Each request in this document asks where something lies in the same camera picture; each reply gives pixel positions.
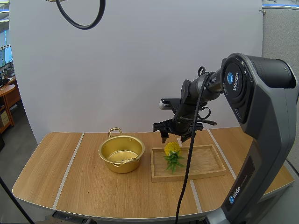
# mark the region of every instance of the toy pineapple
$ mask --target toy pineapple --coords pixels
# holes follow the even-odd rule
[[[183,167],[184,165],[178,162],[179,159],[184,159],[184,157],[179,156],[181,154],[181,148],[178,143],[170,142],[164,148],[166,156],[164,158],[167,160],[168,169],[172,169],[172,174],[176,171],[177,165]]]

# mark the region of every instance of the pot handle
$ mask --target pot handle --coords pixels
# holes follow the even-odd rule
[[[114,128],[111,128],[111,129],[109,130],[109,133],[108,133],[108,137],[109,137],[109,138],[111,138],[111,132],[114,131],[114,130],[118,130],[118,131],[120,132],[120,134],[122,134],[122,131],[121,131],[120,128],[118,128],[118,127],[114,127]]]
[[[122,167],[123,165],[130,163],[130,162],[136,162],[137,159],[136,158],[132,158],[132,159],[128,159],[128,160],[123,160],[121,161],[120,164],[114,164],[116,167]]]

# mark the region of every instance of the white backdrop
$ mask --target white backdrop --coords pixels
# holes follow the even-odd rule
[[[90,23],[98,0],[62,3]],[[170,119],[161,98],[180,97],[200,66],[216,71],[233,52],[260,56],[260,0],[108,0],[102,21],[82,31],[56,4],[11,1],[17,81],[37,142],[52,131],[150,132]],[[217,127],[238,126],[225,97],[210,102]]]

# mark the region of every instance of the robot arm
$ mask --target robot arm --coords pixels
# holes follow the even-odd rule
[[[202,82],[208,76],[207,83]],[[261,57],[231,54],[223,59],[215,73],[202,73],[196,80],[185,80],[181,99],[162,99],[171,108],[174,118],[154,124],[162,141],[168,133],[191,136],[196,100],[204,88],[201,103],[225,95],[242,130],[253,142],[222,206],[207,215],[209,222],[219,223],[223,214],[230,223],[247,222],[250,208],[258,202],[282,167],[294,143],[296,133],[296,103],[299,87],[290,66],[281,61]],[[195,125],[202,130],[201,123]]]

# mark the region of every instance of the brass saucepan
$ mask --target brass saucepan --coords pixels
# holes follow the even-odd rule
[[[114,130],[118,130],[120,135],[111,137]],[[139,138],[124,135],[115,127],[109,131],[108,139],[99,146],[99,155],[110,170],[123,174],[139,166],[144,150],[144,143]]]

